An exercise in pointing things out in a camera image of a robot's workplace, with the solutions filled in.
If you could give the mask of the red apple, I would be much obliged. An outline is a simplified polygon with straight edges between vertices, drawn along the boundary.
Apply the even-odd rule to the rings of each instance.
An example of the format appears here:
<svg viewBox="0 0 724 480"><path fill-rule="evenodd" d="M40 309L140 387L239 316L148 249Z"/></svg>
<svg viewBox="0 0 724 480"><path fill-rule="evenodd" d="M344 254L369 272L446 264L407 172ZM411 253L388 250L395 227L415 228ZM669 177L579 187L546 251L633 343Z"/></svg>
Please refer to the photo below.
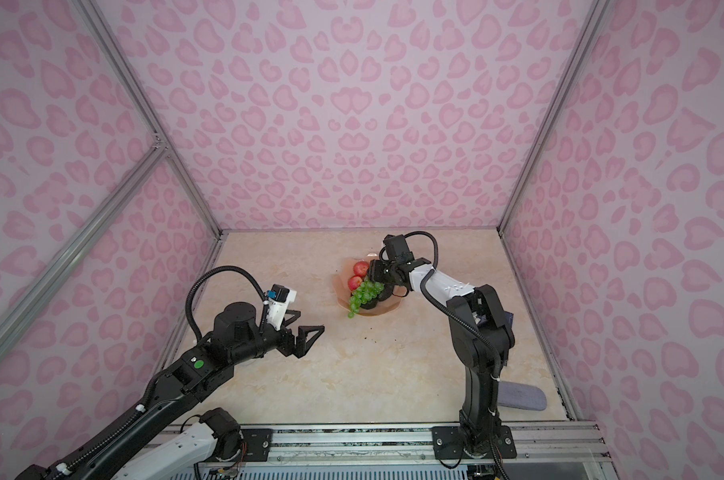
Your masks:
<svg viewBox="0 0 724 480"><path fill-rule="evenodd" d="M353 273L355 276L365 278L368 274L370 264L367 261L358 261L353 265Z"/></svg>
<svg viewBox="0 0 724 480"><path fill-rule="evenodd" d="M364 278L358 275L352 276L347 281L347 286L351 292L356 291L364 282Z"/></svg>

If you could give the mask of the red apple front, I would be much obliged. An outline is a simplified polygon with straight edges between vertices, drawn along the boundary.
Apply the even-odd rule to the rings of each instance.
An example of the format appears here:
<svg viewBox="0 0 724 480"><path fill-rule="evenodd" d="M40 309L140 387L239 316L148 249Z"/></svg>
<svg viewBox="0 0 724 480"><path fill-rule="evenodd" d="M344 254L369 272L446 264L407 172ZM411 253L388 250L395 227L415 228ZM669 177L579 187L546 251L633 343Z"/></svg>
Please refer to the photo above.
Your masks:
<svg viewBox="0 0 724 480"><path fill-rule="evenodd" d="M351 292L356 291L364 282L364 278L358 275L352 276L347 281L347 286Z"/></svg>

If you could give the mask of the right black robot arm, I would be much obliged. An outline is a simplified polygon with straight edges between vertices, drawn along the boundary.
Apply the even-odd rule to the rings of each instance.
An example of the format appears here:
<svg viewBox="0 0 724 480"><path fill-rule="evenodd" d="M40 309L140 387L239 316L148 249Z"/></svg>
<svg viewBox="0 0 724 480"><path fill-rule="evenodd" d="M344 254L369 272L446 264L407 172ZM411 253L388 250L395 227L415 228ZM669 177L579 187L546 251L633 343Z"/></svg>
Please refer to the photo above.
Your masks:
<svg viewBox="0 0 724 480"><path fill-rule="evenodd" d="M433 433L435 457L442 461L517 457L511 429L499 413L499 387L515 336L497 291L473 286L438 269L436 238L425 231L388 235L382 257L369 270L371 279L386 288L417 293L444 315L452 347L465 369L464 401L456 427Z"/></svg>

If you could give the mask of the dark avocado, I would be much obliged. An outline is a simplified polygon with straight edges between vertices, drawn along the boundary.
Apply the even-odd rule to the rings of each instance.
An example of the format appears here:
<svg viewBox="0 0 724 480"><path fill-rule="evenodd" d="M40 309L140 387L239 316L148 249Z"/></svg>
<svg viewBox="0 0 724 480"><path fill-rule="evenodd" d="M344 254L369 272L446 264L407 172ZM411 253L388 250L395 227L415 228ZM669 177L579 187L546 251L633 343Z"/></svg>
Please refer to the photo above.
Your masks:
<svg viewBox="0 0 724 480"><path fill-rule="evenodd" d="M389 298L393 296L394 290L396 286L387 284L384 286L383 290L378 294L377 299L379 302L385 302Z"/></svg>
<svg viewBox="0 0 724 480"><path fill-rule="evenodd" d="M377 296L371 298L369 301L362 303L360 305L360 308L363 310L371 310L375 308L379 303L379 298Z"/></svg>

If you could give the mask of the green grape bunch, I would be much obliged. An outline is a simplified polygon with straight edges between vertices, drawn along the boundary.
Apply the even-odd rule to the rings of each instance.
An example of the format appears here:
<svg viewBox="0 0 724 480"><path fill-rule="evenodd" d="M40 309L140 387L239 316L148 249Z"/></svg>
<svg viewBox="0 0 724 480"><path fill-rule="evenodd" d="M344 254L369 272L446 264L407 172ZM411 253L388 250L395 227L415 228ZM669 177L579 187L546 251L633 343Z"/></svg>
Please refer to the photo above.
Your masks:
<svg viewBox="0 0 724 480"><path fill-rule="evenodd" d="M353 318L361 310L360 305L369 301L371 298L378 296L383 290L384 284L364 279L363 284L354 292L351 292L349 298L348 317Z"/></svg>

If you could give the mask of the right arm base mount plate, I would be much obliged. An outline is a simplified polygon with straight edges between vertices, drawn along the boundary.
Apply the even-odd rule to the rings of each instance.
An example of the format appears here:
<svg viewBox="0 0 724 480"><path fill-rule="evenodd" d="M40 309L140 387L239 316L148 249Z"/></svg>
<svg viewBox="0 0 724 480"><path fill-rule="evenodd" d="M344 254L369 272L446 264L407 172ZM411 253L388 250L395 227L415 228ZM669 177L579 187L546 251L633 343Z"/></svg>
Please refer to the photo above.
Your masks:
<svg viewBox="0 0 724 480"><path fill-rule="evenodd" d="M436 426L430 429L434 457L437 460L493 460L499 454L501 460L516 459L518 452L508 426L497 427L488 440L473 441L460 426Z"/></svg>

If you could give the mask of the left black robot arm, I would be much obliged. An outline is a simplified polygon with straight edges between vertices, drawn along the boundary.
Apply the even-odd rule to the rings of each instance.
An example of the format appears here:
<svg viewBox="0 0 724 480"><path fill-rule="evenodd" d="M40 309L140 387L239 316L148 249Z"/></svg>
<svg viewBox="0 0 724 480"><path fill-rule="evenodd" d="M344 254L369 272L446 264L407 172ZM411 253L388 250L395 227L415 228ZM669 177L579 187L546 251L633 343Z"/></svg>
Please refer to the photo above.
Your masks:
<svg viewBox="0 0 724 480"><path fill-rule="evenodd" d="M178 417L231 380L235 366L271 350L301 358L325 327L301 326L298 333L256 324L256 308L232 303L213 330L170 366L155 374L142 397L91 440L48 466L31 465L19 479L110 479Z"/></svg>

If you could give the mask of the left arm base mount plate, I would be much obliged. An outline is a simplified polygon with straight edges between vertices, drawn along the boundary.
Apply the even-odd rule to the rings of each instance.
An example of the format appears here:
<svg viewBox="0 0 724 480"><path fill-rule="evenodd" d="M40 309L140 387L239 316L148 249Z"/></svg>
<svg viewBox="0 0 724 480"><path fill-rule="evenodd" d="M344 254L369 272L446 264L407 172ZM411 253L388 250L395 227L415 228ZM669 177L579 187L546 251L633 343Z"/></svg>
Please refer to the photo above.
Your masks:
<svg viewBox="0 0 724 480"><path fill-rule="evenodd" d="M240 461L244 463L267 462L274 430L270 428L244 428L241 435L243 454L240 456Z"/></svg>

